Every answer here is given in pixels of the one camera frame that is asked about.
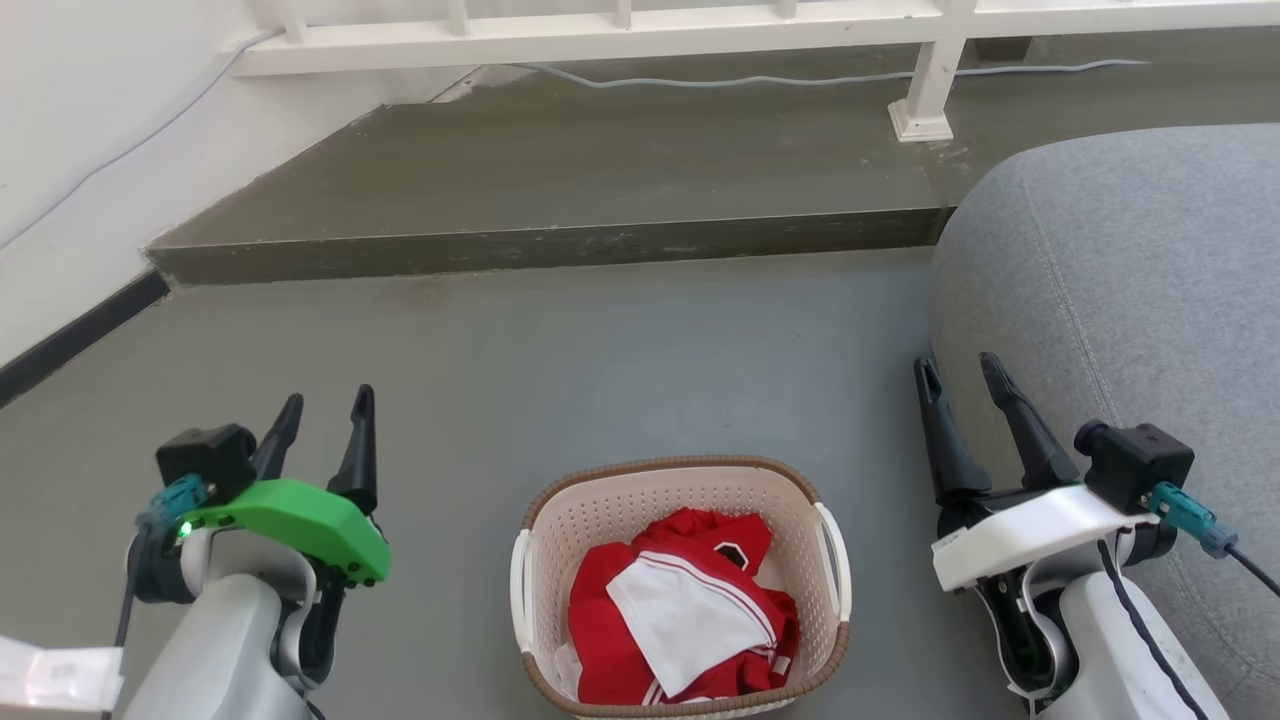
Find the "white wall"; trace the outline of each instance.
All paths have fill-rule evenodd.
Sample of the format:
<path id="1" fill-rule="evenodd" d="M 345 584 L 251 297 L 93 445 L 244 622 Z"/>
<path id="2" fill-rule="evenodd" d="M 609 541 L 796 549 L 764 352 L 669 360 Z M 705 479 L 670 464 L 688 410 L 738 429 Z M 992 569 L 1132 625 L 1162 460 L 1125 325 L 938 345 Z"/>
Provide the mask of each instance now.
<path id="1" fill-rule="evenodd" d="M 274 24 L 248 3 L 0 1 L 0 238 Z M 408 19 L 407 3 L 330 0 L 316 19 Z M 0 364 L 143 273 L 141 249 L 166 229 L 379 104 L 424 100 L 466 72 L 224 78 L 0 250 Z"/>

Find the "brown basket rim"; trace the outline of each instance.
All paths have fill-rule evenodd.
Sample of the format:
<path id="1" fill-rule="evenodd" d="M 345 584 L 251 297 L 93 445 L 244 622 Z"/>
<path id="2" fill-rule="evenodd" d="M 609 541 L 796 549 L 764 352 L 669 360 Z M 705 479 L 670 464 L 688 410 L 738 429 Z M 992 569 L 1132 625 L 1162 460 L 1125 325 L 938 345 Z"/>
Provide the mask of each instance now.
<path id="1" fill-rule="evenodd" d="M 521 528 L 525 530 L 532 530 L 534 521 L 538 519 L 538 514 L 541 512 L 543 506 L 547 505 L 547 501 L 567 487 L 614 475 L 644 473 L 649 470 L 673 470 L 681 468 L 760 468 L 772 470 L 791 480 L 797 488 L 800 488 L 800 492 L 805 495 L 809 502 L 822 502 L 822 498 L 818 497 L 818 491 L 804 475 L 797 473 L 790 465 L 768 457 L 758 457 L 754 455 L 655 457 L 652 460 L 636 460 L 632 462 L 620 462 L 617 465 L 593 468 L 590 470 L 582 470 L 561 478 L 534 498 L 532 505 L 529 506 L 529 512 L 525 515 L 525 521 Z M 840 662 L 845 659 L 847 648 L 849 623 L 842 621 L 836 626 L 836 642 L 831 647 L 831 655 L 827 656 L 827 662 L 824 662 L 823 666 L 805 682 L 774 691 L 713 700 L 708 702 L 692 702 L 687 705 L 589 705 L 575 702 L 567 700 L 556 688 L 553 688 L 549 682 L 547 682 L 541 670 L 538 669 L 538 661 L 534 660 L 532 652 L 524 652 L 522 657 L 525 661 L 525 671 L 529 673 L 529 679 L 532 680 L 538 692 L 543 693 L 543 697 L 545 697 L 552 705 L 571 715 L 577 715 L 579 717 L 685 717 L 690 715 L 741 711 L 751 707 L 795 700 L 803 694 L 808 694 L 836 674 L 836 669 L 840 667 Z"/>

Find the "robot arm with green bracket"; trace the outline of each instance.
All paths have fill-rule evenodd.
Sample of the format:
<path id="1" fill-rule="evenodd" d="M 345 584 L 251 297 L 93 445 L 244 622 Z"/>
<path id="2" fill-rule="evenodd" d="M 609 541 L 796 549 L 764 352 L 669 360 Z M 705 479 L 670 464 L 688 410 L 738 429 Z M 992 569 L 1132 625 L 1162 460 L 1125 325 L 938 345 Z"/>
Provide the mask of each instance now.
<path id="1" fill-rule="evenodd" d="M 280 478 L 302 396 L 257 445 L 239 425 L 188 430 L 156 451 L 166 489 L 140 516 L 132 594 L 192 603 L 125 720 L 307 720 L 328 679 L 346 592 L 390 570 L 378 506 L 374 392 L 361 386 L 338 473 Z"/>

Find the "black cable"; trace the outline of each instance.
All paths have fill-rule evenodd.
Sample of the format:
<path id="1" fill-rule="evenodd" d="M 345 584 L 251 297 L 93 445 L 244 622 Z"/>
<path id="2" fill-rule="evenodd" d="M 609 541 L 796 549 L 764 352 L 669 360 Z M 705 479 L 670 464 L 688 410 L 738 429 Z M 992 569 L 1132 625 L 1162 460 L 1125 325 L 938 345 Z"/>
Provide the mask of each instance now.
<path id="1" fill-rule="evenodd" d="M 1120 571 L 1116 570 L 1116 564 L 1111 560 L 1111 550 L 1107 548 L 1107 541 L 1098 541 L 1098 552 L 1102 553 L 1102 566 L 1107 571 L 1107 577 L 1111 578 L 1111 584 L 1116 589 L 1116 597 L 1120 598 L 1120 605 L 1124 606 L 1125 612 L 1129 614 L 1129 620 L 1133 623 L 1133 629 L 1138 632 L 1138 637 L 1142 642 L 1147 643 L 1147 650 L 1151 651 L 1151 656 L 1156 660 L 1156 665 L 1165 671 L 1169 676 L 1169 682 L 1174 684 L 1174 689 L 1178 692 L 1178 697 L 1183 698 L 1187 707 L 1196 715 L 1196 720 L 1208 720 L 1204 711 L 1201 710 L 1196 698 L 1192 697 L 1190 691 L 1183 684 L 1183 679 L 1178 676 L 1172 665 L 1165 660 L 1165 653 L 1160 652 L 1160 646 L 1156 644 L 1156 638 L 1151 637 L 1151 630 L 1147 629 L 1147 623 L 1143 621 L 1142 615 L 1138 614 L 1138 609 L 1134 607 L 1133 600 L 1129 597 L 1129 591 L 1124 588 L 1124 583 L 1120 580 Z"/>
<path id="2" fill-rule="evenodd" d="M 1257 565 L 1253 564 L 1252 560 L 1249 560 L 1248 557 L 1245 557 L 1243 552 L 1240 552 L 1239 550 L 1235 550 L 1234 544 L 1229 544 L 1229 546 L 1224 547 L 1222 550 L 1225 550 L 1226 553 L 1230 555 L 1231 557 L 1239 560 L 1240 565 L 1244 565 L 1245 570 L 1248 570 L 1249 573 L 1253 573 L 1254 578 L 1262 580 L 1262 584 L 1266 585 L 1267 589 L 1270 589 L 1271 592 L 1276 593 L 1277 597 L 1280 597 L 1280 583 L 1275 582 L 1271 578 L 1271 575 L 1267 575 L 1262 570 L 1262 568 L 1258 568 Z"/>
<path id="3" fill-rule="evenodd" d="M 113 647 L 124 647 L 124 641 L 129 635 L 129 619 L 133 616 L 133 596 L 138 589 L 138 568 L 142 565 L 142 551 L 151 537 L 151 525 L 138 527 L 138 534 L 133 536 L 129 544 L 129 559 L 124 570 L 124 598 L 120 601 L 120 619 L 115 624 L 115 643 Z M 111 720 L 111 711 L 102 711 L 102 720 Z"/>

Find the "white cable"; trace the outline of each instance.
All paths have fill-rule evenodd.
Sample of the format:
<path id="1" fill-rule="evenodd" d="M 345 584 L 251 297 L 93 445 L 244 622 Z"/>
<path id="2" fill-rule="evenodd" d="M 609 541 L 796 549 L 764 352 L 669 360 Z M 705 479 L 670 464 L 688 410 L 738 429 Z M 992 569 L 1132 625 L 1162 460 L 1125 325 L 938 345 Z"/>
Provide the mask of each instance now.
<path id="1" fill-rule="evenodd" d="M 8 247 L 13 241 L 15 241 L 19 237 L 22 237 L 23 233 L 26 233 L 31 228 L 36 227 L 36 224 L 40 223 L 40 220 L 44 220 L 45 218 L 47 218 L 50 213 L 52 213 L 54 210 L 56 210 L 63 202 L 67 201 L 68 197 L 70 197 L 72 195 L 74 195 L 76 191 L 81 188 L 81 186 L 83 186 L 86 182 L 88 182 L 88 178 L 91 178 L 91 177 L 96 176 L 97 173 L 105 170 L 106 168 L 111 167 L 119 159 L 124 158 L 129 152 L 133 152 L 138 147 L 142 147 L 148 140 L 151 140 L 152 137 L 155 137 L 155 136 L 160 135 L 161 132 L 164 132 L 165 128 L 168 128 L 178 118 L 180 118 L 182 115 L 184 115 L 187 113 L 187 110 L 189 110 L 196 102 L 200 102 L 206 95 L 209 95 L 209 91 L 212 90 L 215 85 L 218 85 L 218 81 L 223 79 L 223 77 L 227 74 L 227 70 L 232 69 L 232 65 L 236 64 L 236 60 L 238 60 L 239 56 L 243 55 L 246 50 L 248 50 L 250 47 L 252 47 L 252 46 L 255 46 L 255 45 L 257 45 L 260 42 L 265 42 L 265 41 L 268 41 L 268 40 L 270 40 L 270 38 L 273 38 L 276 35 L 280 35 L 283 32 L 284 32 L 283 29 L 273 29 L 273 31 L 262 32 L 262 33 L 255 35 L 253 37 L 251 37 L 251 38 L 246 40 L 244 42 L 237 45 L 236 50 L 227 59 L 227 61 L 223 63 L 219 67 L 218 72 L 212 76 L 212 78 L 207 83 L 205 83 L 204 86 L 201 86 L 200 90 L 192 96 L 192 99 L 188 100 L 182 106 L 182 109 L 179 109 L 177 113 L 174 113 L 165 122 L 160 123 L 160 126 L 157 126 L 155 129 L 152 129 L 151 132 L 146 133 L 137 142 L 129 145 L 128 147 L 125 147 L 120 152 L 116 152 L 115 155 L 113 155 L 111 159 L 109 159 L 108 161 L 102 163 L 101 165 L 99 165 L 99 167 L 93 168 L 92 170 L 90 170 L 90 172 L 84 173 L 83 176 L 81 176 L 81 178 L 77 179 L 74 183 L 72 183 L 65 191 L 63 191 L 61 193 L 56 195 L 54 200 L 46 202 L 36 213 L 33 213 L 32 218 L 29 220 L 27 220 L 26 223 L 19 222 L 17 224 L 17 229 L 15 231 L 6 232 L 4 234 L 4 240 L 0 240 L 0 250 L 4 250 L 5 247 Z"/>
<path id="2" fill-rule="evenodd" d="M 1009 65 L 1004 68 L 973 68 L 968 70 L 959 70 L 956 72 L 956 74 L 968 77 L 968 76 L 998 76 L 1007 73 L 1080 73 L 1084 70 L 1092 70 L 1094 68 L 1106 68 L 1111 65 L 1147 65 L 1147 64 L 1148 63 L 1143 60 L 1097 60 L 1093 63 L 1085 63 L 1083 65 Z M 855 82 L 877 82 L 882 79 L 905 79 L 910 78 L 914 74 L 913 72 L 908 70 L 901 73 L 884 73 L 879 76 L 837 77 L 837 78 L 824 78 L 824 79 L 795 79 L 795 78 L 772 77 L 772 76 L 751 76 L 736 79 L 712 79 L 712 81 L 626 78 L 626 79 L 609 79 L 609 81 L 596 82 L 586 79 L 584 77 L 575 76 L 573 73 L 567 73 L 564 70 L 553 68 L 550 65 L 525 63 L 516 67 L 553 74 L 558 78 L 567 79 L 570 82 L 576 82 L 577 85 L 582 85 L 595 90 L 608 90 L 611 87 L 628 87 L 634 85 L 657 85 L 662 87 L 689 87 L 689 88 L 717 88 L 717 87 L 737 87 L 740 85 L 751 85 L 755 82 L 792 85 L 797 87 L 822 87 L 828 85 L 852 85 Z"/>
<path id="3" fill-rule="evenodd" d="M 227 59 L 227 61 L 220 65 L 220 68 L 212 76 L 212 78 L 207 83 L 205 83 L 204 86 L 201 86 L 200 90 L 192 96 L 192 99 L 188 100 L 174 115 L 172 115 L 165 122 L 160 123 L 160 126 L 157 126 L 155 129 L 152 129 L 151 132 L 148 132 L 147 135 L 145 135 L 137 142 L 129 145 L 128 147 L 125 147 L 120 152 L 113 155 L 111 159 L 109 159 L 108 161 L 105 161 L 101 165 L 93 168 L 88 173 L 84 173 L 79 179 L 77 179 L 74 183 L 72 183 L 65 191 L 63 191 L 61 193 L 56 195 L 54 200 L 46 202 L 36 213 L 33 213 L 32 218 L 29 220 L 27 220 L 26 223 L 20 223 L 19 222 L 17 224 L 17 229 L 15 231 L 6 232 L 4 234 L 4 240 L 0 240 L 0 250 L 4 250 L 5 247 L 8 247 L 10 243 L 13 243 L 13 241 L 15 241 L 19 237 L 22 237 L 23 233 L 26 233 L 31 228 L 36 227 L 37 223 L 40 223 L 41 220 L 44 220 L 45 218 L 47 218 L 50 215 L 50 213 L 52 213 L 54 210 L 56 210 L 63 202 L 67 201 L 68 197 L 70 197 L 72 195 L 74 195 L 76 191 L 79 190 L 81 186 L 83 186 L 86 182 L 88 182 L 88 179 L 91 177 L 93 177 L 97 173 L 100 173 L 100 172 L 105 170 L 106 168 L 111 167 L 113 164 L 115 164 L 118 160 L 120 160 L 122 158 L 124 158 L 129 152 L 133 152 L 138 147 L 142 147 L 147 141 L 150 141 L 152 137 L 155 137 L 155 136 L 160 135 L 161 132 L 164 132 L 165 128 L 168 128 L 178 118 L 180 118 L 182 115 L 184 115 L 187 113 L 187 110 L 189 110 L 192 106 L 196 105 L 196 102 L 200 102 L 201 100 L 204 100 L 204 97 L 206 95 L 209 95 L 209 91 L 212 90 L 215 85 L 218 85 L 218 81 L 223 79 L 223 77 L 227 76 L 227 72 L 232 69 L 232 65 L 236 64 L 236 60 L 239 60 L 239 56 L 243 55 L 246 50 L 248 50 L 250 47 L 252 47 L 255 45 L 259 45 L 260 42 L 265 42 L 265 41 L 268 41 L 268 40 L 270 40 L 270 38 L 273 38 L 273 37 L 275 37 L 278 35 L 282 35 L 283 32 L 284 32 L 283 28 L 282 29 L 266 31 L 266 32 L 255 35 L 253 37 L 251 37 L 251 38 L 246 40 L 244 42 L 239 44 L 238 46 L 236 46 L 234 51 L 230 54 L 230 56 Z M 1094 68 L 1105 68 L 1105 67 L 1110 67 L 1110 65 L 1146 65 L 1146 64 L 1148 64 L 1148 63 L 1144 63 L 1142 60 L 1097 60 L 1094 63 L 1085 63 L 1083 65 L 1010 65 L 1010 67 L 1002 67 L 1002 68 L 974 68 L 974 69 L 968 69 L 968 70 L 959 70 L 956 74 L 957 76 L 996 76 L 996 74 L 1006 74 L 1006 73 L 1079 73 L 1079 72 L 1092 70 Z M 660 79 L 660 78 L 626 78 L 626 79 L 611 79 L 611 81 L 604 81 L 604 82 L 595 82 L 595 81 L 586 79 L 584 77 L 575 76 L 573 73 L 567 73 L 564 70 L 561 70 L 561 69 L 557 69 L 557 68 L 552 68 L 549 65 L 541 65 L 541 64 L 535 64 L 535 63 L 525 63 L 525 64 L 516 64 L 515 67 L 517 67 L 517 68 L 527 68 L 527 69 L 531 69 L 531 70 L 538 70 L 538 72 L 553 74 L 553 76 L 556 76 L 558 78 L 567 79 L 570 82 L 576 82 L 577 85 L 584 85 L 586 87 L 591 87 L 591 88 L 595 88 L 595 90 L 607 90 L 607 88 L 611 88 L 611 87 L 626 87 L 626 86 L 634 86 L 634 85 L 657 85 L 657 86 L 663 86 L 663 87 L 687 87 L 687 88 L 717 88 L 717 87 L 736 87 L 736 86 L 740 86 L 740 85 L 750 85 L 750 83 L 755 83 L 755 82 L 769 82 L 769 83 L 776 83 L 776 85 L 791 85 L 791 86 L 799 86 L 799 87 L 822 87 L 822 86 L 828 86 L 828 85 L 851 85 L 851 83 L 856 83 L 856 82 L 876 82 L 876 81 L 882 81 L 882 79 L 904 79 L 904 78 L 910 78 L 911 74 L 913 74 L 910 72 L 902 72 L 902 73 L 884 73 L 884 74 L 879 74 L 879 76 L 837 77 L 837 78 L 826 78 L 826 79 L 795 79 L 795 78 L 781 78 L 781 77 L 771 77 L 771 76 L 753 76 L 753 77 L 736 78 L 736 79 L 722 79 L 722 81 L 682 81 L 682 79 Z"/>

